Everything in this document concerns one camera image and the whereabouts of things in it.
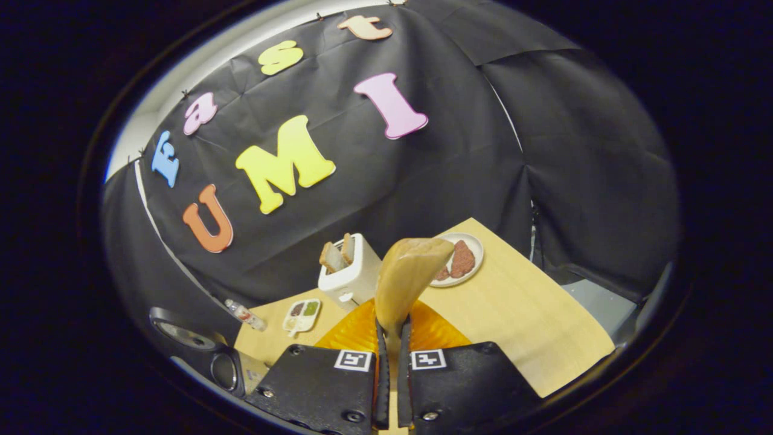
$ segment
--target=light wood tabletop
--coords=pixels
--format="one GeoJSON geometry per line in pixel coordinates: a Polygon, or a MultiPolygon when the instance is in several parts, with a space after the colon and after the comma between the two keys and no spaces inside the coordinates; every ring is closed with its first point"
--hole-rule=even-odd
{"type": "MultiPolygon", "coordinates": [[[[483,262],[470,279],[457,286],[428,287],[419,300],[473,343],[497,343],[540,397],[573,381],[615,349],[590,313],[488,228],[470,218],[447,232],[478,238],[485,250],[483,262]]],[[[315,344],[346,315],[319,289],[251,311],[267,322],[267,328],[259,332],[242,325],[234,347],[269,364],[290,344],[315,344]],[[281,325],[285,314],[295,301],[310,298],[322,301],[315,326],[288,337],[281,325]]]]}

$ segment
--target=plastic bottle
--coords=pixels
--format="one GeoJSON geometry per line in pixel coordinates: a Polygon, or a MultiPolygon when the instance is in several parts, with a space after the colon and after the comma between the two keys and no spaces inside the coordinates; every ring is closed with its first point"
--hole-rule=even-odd
{"type": "Polygon", "coordinates": [[[226,299],[226,307],[236,316],[237,319],[243,321],[245,324],[252,326],[253,329],[258,331],[266,330],[266,322],[260,317],[252,314],[244,305],[234,302],[231,299],[226,299]]]}

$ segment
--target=meat patty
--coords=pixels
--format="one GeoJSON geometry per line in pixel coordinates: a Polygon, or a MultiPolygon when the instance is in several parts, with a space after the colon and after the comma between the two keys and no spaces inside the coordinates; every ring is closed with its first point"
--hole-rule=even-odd
{"type": "Polygon", "coordinates": [[[443,270],[441,270],[440,272],[438,272],[437,275],[435,275],[435,280],[442,281],[444,279],[448,279],[449,276],[451,275],[448,273],[448,266],[445,265],[443,266],[443,270]]]}
{"type": "Polygon", "coordinates": [[[451,262],[451,278],[461,278],[475,267],[475,256],[464,240],[454,244],[454,260],[451,262]]]}

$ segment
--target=plate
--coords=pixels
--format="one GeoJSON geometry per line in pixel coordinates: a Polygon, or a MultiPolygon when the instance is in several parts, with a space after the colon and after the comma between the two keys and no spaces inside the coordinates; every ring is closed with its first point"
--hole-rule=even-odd
{"type": "MultiPolygon", "coordinates": [[[[470,248],[470,251],[472,251],[472,256],[475,257],[475,266],[472,267],[472,270],[467,272],[466,275],[462,276],[461,278],[451,278],[448,277],[442,281],[437,281],[436,279],[433,279],[430,283],[430,286],[432,287],[450,287],[455,286],[457,284],[463,283],[464,281],[467,281],[470,279],[481,267],[481,263],[483,263],[483,244],[481,241],[478,240],[477,237],[474,235],[470,235],[467,233],[447,233],[444,235],[439,235],[436,238],[442,238],[444,240],[448,240],[449,242],[456,244],[457,241],[464,240],[467,244],[467,247],[470,248]]],[[[446,263],[446,267],[448,267],[448,271],[451,271],[451,264],[454,262],[454,253],[451,256],[451,259],[448,260],[448,263],[446,263]]]]}

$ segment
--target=pink letter i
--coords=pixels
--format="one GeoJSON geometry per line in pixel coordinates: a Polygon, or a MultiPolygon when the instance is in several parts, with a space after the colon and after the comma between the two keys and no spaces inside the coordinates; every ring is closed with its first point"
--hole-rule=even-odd
{"type": "Polygon", "coordinates": [[[367,95],[379,110],[386,121],[384,134],[389,139],[401,138],[429,122],[425,114],[416,113],[408,101],[405,101],[405,97],[394,85],[396,78],[394,73],[379,74],[354,87],[357,94],[367,95]]]}

